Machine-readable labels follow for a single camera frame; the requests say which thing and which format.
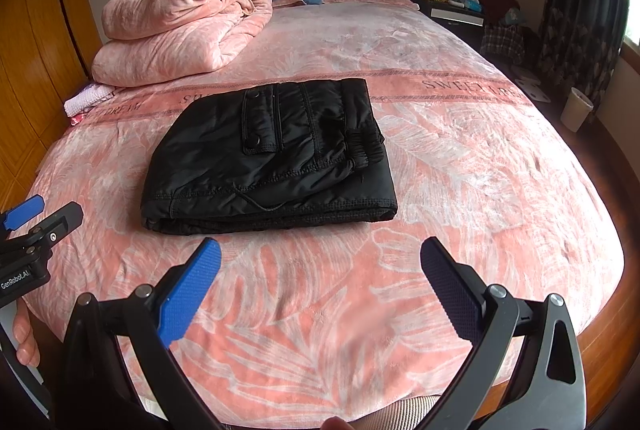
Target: floral pattern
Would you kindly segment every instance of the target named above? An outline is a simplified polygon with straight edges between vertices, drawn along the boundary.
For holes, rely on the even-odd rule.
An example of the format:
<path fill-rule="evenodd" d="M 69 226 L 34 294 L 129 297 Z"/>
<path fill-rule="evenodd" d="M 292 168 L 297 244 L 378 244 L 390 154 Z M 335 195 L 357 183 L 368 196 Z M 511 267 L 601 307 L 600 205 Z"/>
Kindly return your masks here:
<path fill-rule="evenodd" d="M 144 230 L 139 211 L 149 158 L 193 100 L 348 76 L 367 80 L 398 214 L 217 237 L 220 273 L 171 346 L 216 416 L 248 427 L 317 428 L 328 416 L 352 420 L 442 392 L 470 346 L 420 270 L 420 244 L 431 235 L 515 296 L 562 294 L 583 330 L 616 288 L 623 254 L 574 154 L 452 33 L 418 11 L 359 2 L 277 9 L 226 68 L 123 90 L 69 130 L 32 193 L 45 198 L 45 214 L 77 201 L 84 224 L 56 246 L 52 279 L 27 296 L 30 308 L 62 337 L 81 292 L 121 298 L 197 247 L 200 236 Z M 130 344 L 121 343 L 134 384 L 152 399 Z"/>

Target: screw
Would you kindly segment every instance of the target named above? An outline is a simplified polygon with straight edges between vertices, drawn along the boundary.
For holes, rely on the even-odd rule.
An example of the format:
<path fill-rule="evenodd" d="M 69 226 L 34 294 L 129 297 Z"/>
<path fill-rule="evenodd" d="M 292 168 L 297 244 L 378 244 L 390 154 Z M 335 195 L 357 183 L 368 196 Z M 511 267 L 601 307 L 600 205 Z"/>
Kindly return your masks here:
<path fill-rule="evenodd" d="M 496 298 L 504 298 L 507 296 L 507 290 L 500 284 L 493 284 L 489 286 L 489 293 L 491 293 L 491 296 L 495 296 Z"/>
<path fill-rule="evenodd" d="M 558 293 L 551 293 L 551 295 L 549 295 L 549 300 L 551 300 L 553 305 L 558 307 L 562 307 L 564 305 L 564 298 L 562 298 Z"/>
<path fill-rule="evenodd" d="M 152 292 L 153 290 L 154 290 L 154 289 L 153 289 L 149 284 L 139 285 L 139 286 L 136 288 L 136 296 L 137 296 L 138 298 L 146 298 L 146 297 L 148 297 L 149 295 L 151 295 L 151 292 Z"/>
<path fill-rule="evenodd" d="M 78 300 L 76 300 L 76 302 L 78 302 L 78 305 L 89 305 L 89 302 L 91 301 L 91 293 L 82 293 L 79 297 Z"/>

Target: plaid shirt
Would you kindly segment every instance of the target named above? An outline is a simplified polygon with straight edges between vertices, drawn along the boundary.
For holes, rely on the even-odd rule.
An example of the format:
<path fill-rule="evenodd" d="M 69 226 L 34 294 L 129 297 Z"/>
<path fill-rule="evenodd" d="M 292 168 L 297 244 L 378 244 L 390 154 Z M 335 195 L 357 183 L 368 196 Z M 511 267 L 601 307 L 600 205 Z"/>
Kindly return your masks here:
<path fill-rule="evenodd" d="M 490 25 L 484 28 L 480 44 L 481 55 L 502 55 L 521 64 L 524 60 L 524 37 L 517 25 Z"/>

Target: snap button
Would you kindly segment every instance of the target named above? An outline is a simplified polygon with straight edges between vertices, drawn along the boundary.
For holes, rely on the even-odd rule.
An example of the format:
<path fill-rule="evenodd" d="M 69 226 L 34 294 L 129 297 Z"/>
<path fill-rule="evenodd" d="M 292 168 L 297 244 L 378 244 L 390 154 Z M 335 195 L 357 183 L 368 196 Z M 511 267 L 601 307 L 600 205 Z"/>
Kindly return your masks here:
<path fill-rule="evenodd" d="M 260 136 L 257 134 L 249 134 L 244 140 L 244 146 L 247 148 L 258 148 L 260 145 Z"/>

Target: folded comforter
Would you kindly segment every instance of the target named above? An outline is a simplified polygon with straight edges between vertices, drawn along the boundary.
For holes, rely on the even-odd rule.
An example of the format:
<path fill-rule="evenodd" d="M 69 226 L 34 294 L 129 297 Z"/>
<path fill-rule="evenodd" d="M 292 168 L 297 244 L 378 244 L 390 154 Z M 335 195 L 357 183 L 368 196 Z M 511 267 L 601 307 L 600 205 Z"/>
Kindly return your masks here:
<path fill-rule="evenodd" d="M 360 78 L 196 100 L 156 148 L 142 196 L 144 226 L 175 235 L 375 222 L 397 210 Z"/>
<path fill-rule="evenodd" d="M 94 58 L 94 79 L 137 87 L 218 70 L 271 13 L 271 0 L 111 0 L 102 25 L 113 40 Z"/>

